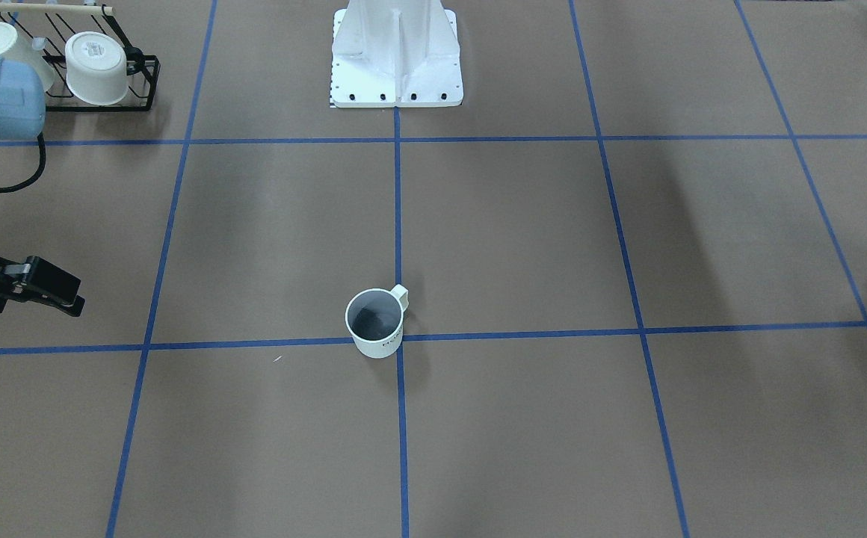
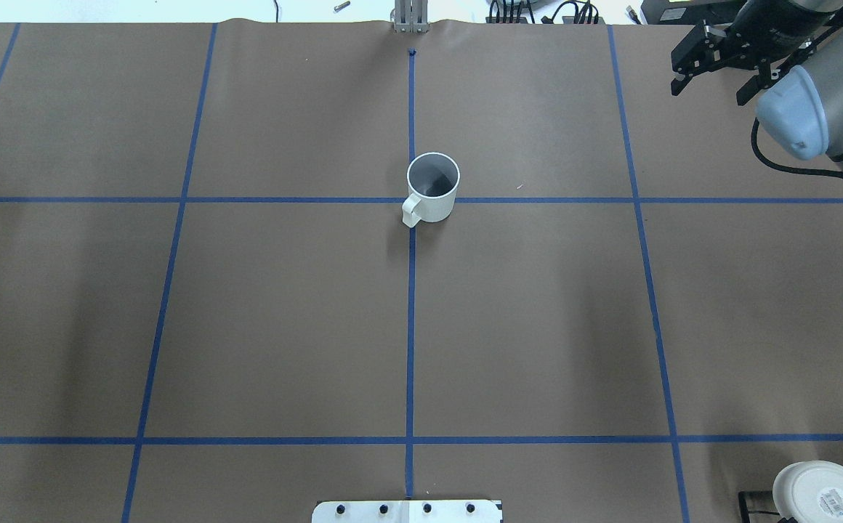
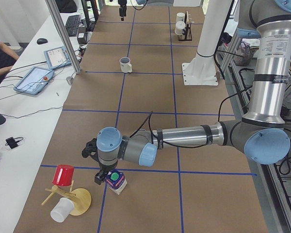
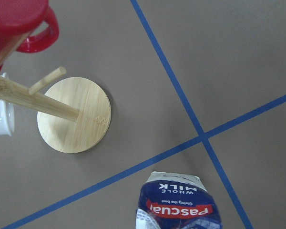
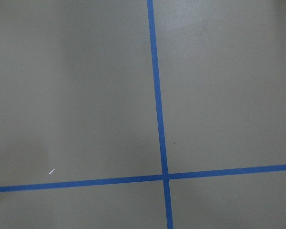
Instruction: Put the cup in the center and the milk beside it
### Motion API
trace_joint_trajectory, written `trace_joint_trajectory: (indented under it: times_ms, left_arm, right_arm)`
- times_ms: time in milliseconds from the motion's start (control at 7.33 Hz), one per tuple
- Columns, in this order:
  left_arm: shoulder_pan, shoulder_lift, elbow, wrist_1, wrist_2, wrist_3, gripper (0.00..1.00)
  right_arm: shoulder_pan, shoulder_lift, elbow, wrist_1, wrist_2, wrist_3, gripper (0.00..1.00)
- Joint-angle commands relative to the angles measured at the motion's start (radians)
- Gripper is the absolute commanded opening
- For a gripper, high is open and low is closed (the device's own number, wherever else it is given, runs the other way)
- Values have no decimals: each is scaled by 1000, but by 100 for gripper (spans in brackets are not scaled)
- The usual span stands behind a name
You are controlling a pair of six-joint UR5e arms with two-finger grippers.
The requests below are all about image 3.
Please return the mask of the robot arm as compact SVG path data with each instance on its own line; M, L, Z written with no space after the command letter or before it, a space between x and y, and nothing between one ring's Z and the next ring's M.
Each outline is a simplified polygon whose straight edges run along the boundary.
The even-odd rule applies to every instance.
M288 154L291 142L284 132L285 122L280 113L291 63L291 0L243 0L239 17L241 37L260 37L248 112L240 121L176 129L137 129L130 136L106 127L82 151L84 158L91 157L99 164L97 184L106 180L119 160L152 166L157 150L165 146L188 149L211 144L232 146L263 165L274 164Z
M124 21L124 17L127 16L127 0L118 0L119 5L119 16L121 21ZM136 11L143 10L147 5L158 5L158 6L173 6L174 1L173 0L137 0L136 3L140 5L141 7L136 7L132 5L132 7Z

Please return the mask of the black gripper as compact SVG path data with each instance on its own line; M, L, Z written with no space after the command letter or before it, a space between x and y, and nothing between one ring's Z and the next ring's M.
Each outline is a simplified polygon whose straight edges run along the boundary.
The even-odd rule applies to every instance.
M99 161L96 138L93 138L91 141L86 143L85 148L82 150L81 155L83 158L91 157L96 162ZM95 183L101 185L103 182L105 182L108 173L109 173L108 171L101 169L94 177Z
M119 8L120 19L121 21L124 21L124 17L126 17L127 0L118 0L118 4L120 5Z

